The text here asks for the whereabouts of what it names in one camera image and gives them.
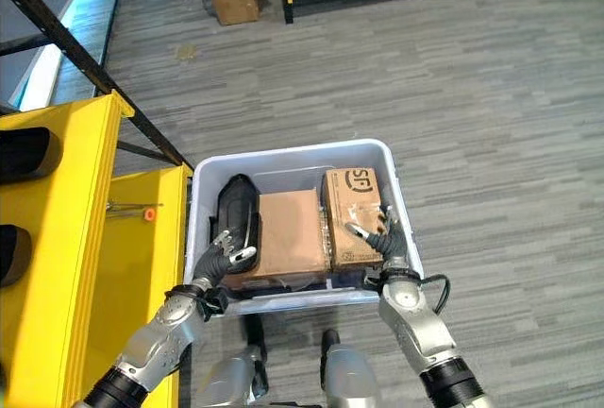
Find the black cable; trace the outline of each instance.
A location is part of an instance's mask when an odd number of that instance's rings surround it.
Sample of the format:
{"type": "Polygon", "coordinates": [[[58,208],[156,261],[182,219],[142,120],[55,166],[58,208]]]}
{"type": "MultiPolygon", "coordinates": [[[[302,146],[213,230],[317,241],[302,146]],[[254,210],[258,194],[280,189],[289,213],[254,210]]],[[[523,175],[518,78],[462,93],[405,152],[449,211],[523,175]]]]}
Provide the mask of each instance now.
{"type": "Polygon", "coordinates": [[[446,302],[449,299],[449,294],[451,293],[451,281],[444,274],[435,274],[433,276],[420,280],[420,285],[427,285],[436,281],[445,281],[445,286],[443,287],[441,297],[436,303],[436,307],[433,309],[434,313],[436,315],[439,315],[445,308],[446,302]]]}

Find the gray carpet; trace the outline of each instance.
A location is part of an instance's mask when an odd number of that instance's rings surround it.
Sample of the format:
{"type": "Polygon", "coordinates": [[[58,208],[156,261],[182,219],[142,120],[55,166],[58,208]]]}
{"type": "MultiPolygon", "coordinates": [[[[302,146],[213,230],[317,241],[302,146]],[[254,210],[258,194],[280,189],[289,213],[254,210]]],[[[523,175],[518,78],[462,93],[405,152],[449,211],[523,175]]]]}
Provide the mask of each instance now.
{"type": "MultiPolygon", "coordinates": [[[[427,274],[452,280],[443,317],[498,406],[604,406],[604,0],[307,0],[290,26],[271,1],[221,27],[202,0],[122,0],[109,71],[195,163],[383,140],[427,274]]],[[[147,167],[119,152],[119,172],[147,167]]],[[[390,405],[429,406],[375,306],[264,320],[269,400],[325,403],[336,327],[390,405]]],[[[242,344],[237,319],[206,336],[182,406],[242,344]]]]}

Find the brown cardboard box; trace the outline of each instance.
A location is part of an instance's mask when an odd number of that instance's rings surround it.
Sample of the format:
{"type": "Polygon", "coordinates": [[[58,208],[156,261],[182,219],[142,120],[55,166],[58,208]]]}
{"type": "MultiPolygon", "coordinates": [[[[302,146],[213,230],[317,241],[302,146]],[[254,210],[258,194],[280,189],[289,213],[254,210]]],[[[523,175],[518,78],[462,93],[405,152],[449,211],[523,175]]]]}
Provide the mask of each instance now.
{"type": "Polygon", "coordinates": [[[314,189],[261,195],[260,217],[258,266],[246,273],[226,276],[224,285],[235,290],[300,288],[325,279],[329,261],[314,189]]]}
{"type": "Polygon", "coordinates": [[[346,222],[375,232],[381,203],[376,173],[371,168],[334,169],[326,172],[327,221],[334,270],[379,264],[381,255],[345,228],[346,222]]]}
{"type": "Polygon", "coordinates": [[[211,0],[211,3],[223,26],[258,21],[260,15],[257,0],[211,0]]]}

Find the printed logo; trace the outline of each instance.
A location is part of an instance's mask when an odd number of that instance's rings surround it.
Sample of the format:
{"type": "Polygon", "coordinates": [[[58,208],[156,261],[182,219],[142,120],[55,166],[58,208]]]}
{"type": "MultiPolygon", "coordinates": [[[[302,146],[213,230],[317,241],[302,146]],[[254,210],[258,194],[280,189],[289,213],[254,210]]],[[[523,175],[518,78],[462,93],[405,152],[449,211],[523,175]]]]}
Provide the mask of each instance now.
{"type": "Polygon", "coordinates": [[[355,193],[371,193],[374,187],[369,179],[369,171],[365,169],[346,170],[346,184],[355,193]]]}

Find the black object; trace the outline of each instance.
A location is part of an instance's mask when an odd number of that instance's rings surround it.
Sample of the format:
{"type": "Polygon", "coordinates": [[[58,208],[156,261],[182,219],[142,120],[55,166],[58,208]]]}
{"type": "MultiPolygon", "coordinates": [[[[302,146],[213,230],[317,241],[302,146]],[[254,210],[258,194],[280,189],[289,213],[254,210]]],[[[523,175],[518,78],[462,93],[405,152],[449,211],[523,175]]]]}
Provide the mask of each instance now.
{"type": "Polygon", "coordinates": [[[174,165],[183,163],[192,167],[163,134],[149,121],[134,101],[115,83],[107,70],[103,68],[84,47],[65,28],[52,10],[42,0],[11,0],[19,10],[48,37],[61,52],[86,76],[103,94],[116,91],[134,110],[128,117],[144,136],[149,139],[174,165]]]}
{"type": "Polygon", "coordinates": [[[267,352],[264,343],[264,327],[262,317],[259,314],[248,314],[243,316],[243,330],[247,338],[247,345],[256,345],[260,348],[262,361],[266,362],[267,352]]]}
{"type": "Polygon", "coordinates": [[[0,287],[18,281],[31,261],[31,237],[25,229],[0,225],[0,287]]]}
{"type": "Polygon", "coordinates": [[[212,315],[223,314],[228,307],[228,298],[222,288],[210,288],[204,292],[197,285],[183,284],[172,287],[172,290],[168,290],[164,295],[166,299],[174,295],[195,299],[197,310],[204,321],[210,320],[212,315]]]}
{"type": "Polygon", "coordinates": [[[84,399],[94,408],[139,408],[147,397],[147,391],[112,367],[84,399]]]}
{"type": "Polygon", "coordinates": [[[0,130],[0,183],[46,177],[61,156],[60,140],[47,127],[0,130]]]}
{"type": "Polygon", "coordinates": [[[42,33],[38,35],[30,35],[28,37],[16,38],[7,42],[0,42],[0,57],[17,52],[35,49],[37,47],[46,46],[51,41],[42,33]]]}
{"type": "Polygon", "coordinates": [[[246,265],[228,270],[230,274],[243,273],[260,261],[260,192],[248,176],[232,177],[218,194],[218,213],[211,227],[213,240],[223,230],[230,230],[234,251],[244,247],[256,248],[256,255],[246,265]]]}
{"type": "Polygon", "coordinates": [[[462,358],[454,358],[420,374],[428,397],[436,408],[466,406],[484,395],[472,370],[462,358]]]}
{"type": "Polygon", "coordinates": [[[340,343],[340,334],[335,330],[326,330],[321,338],[321,388],[325,391],[325,367],[327,365],[327,352],[332,345],[340,343]]]}

